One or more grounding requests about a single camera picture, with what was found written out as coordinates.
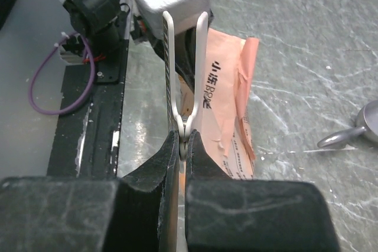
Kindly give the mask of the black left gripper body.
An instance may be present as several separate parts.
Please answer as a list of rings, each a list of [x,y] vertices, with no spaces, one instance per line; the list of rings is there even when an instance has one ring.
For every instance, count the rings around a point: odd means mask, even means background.
[[[181,33],[175,34],[175,71],[181,76],[186,84],[195,83],[195,57],[197,48],[197,23],[201,19],[202,13],[198,16],[192,28]],[[150,28],[147,27],[146,21],[141,16],[132,16],[133,30],[131,36],[134,42],[149,42],[155,54],[165,61],[167,56],[167,47],[165,41],[155,37]]]

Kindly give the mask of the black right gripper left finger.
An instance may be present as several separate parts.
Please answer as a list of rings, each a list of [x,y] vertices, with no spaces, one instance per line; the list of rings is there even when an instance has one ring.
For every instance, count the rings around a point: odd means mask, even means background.
[[[2,251],[175,251],[178,133],[123,178],[1,181]]]

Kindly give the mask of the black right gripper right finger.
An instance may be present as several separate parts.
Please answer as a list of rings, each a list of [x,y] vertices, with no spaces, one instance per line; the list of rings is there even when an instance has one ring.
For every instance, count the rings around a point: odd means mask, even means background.
[[[189,251],[340,251],[327,203],[311,183],[229,177],[201,135],[188,141],[185,239]]]

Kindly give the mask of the white bag sealing clip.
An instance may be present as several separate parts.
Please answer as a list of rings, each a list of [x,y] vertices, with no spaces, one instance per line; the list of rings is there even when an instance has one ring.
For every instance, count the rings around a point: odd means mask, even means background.
[[[195,57],[195,83],[186,84],[175,71],[175,28],[168,11],[162,14],[163,40],[167,47],[165,74],[167,85],[167,115],[170,127],[178,130],[179,180],[184,181],[190,135],[201,131],[203,77],[208,38],[208,13],[203,12],[197,23],[197,48]]]

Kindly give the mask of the pink cat litter bag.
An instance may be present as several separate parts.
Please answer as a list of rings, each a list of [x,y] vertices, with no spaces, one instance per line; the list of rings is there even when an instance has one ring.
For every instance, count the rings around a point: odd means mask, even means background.
[[[204,148],[233,179],[252,179],[255,153],[247,103],[259,40],[209,29],[203,104],[198,114]]]

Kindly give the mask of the grey metal litter scoop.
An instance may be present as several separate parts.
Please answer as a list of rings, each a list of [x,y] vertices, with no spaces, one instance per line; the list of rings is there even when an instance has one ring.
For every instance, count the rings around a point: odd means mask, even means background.
[[[319,148],[334,148],[347,141],[364,136],[367,140],[377,144],[377,100],[364,105],[358,112],[355,125],[328,135],[317,143]]]

